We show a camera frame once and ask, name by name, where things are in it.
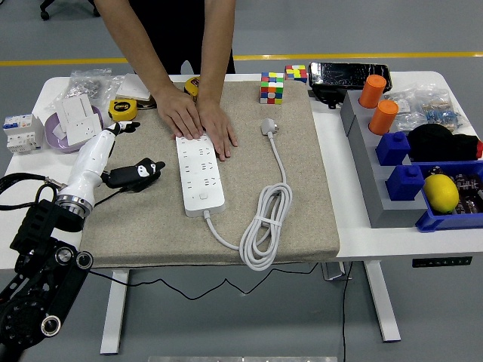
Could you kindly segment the person's left hand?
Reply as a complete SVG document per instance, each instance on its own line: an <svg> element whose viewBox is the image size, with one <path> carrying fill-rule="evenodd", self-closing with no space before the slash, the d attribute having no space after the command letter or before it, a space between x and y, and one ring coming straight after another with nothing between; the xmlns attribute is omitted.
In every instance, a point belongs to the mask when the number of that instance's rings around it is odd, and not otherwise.
<svg viewBox="0 0 483 362"><path fill-rule="evenodd" d="M227 161L231 157L231 147L238 146L238 138L228 115L215 100L199 98L196 103L201 124L211 138L218 158Z"/></svg>

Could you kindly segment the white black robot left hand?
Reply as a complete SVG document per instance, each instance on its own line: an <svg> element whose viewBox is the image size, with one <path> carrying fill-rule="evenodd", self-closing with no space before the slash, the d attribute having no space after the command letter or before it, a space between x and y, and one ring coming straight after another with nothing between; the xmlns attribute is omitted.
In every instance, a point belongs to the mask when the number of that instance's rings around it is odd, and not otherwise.
<svg viewBox="0 0 483 362"><path fill-rule="evenodd" d="M136 121L121 121L88 140L79 150L67 186L57 194L57 203L91 209L95 206L94 190L103 183L111 189L138 192L158 179L165 163L150 158L134 166L105 170L115 138L120 133L132 133L139 126Z"/></svg>

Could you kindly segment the person's right hand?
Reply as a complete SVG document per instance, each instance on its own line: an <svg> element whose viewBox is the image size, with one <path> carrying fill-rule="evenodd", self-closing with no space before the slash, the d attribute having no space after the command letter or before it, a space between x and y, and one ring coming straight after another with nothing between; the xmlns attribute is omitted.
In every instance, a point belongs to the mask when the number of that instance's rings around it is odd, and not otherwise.
<svg viewBox="0 0 483 362"><path fill-rule="evenodd" d="M161 86L154 93L157 110L174 137L198 139L203 128L192 98L172 84Z"/></svg>

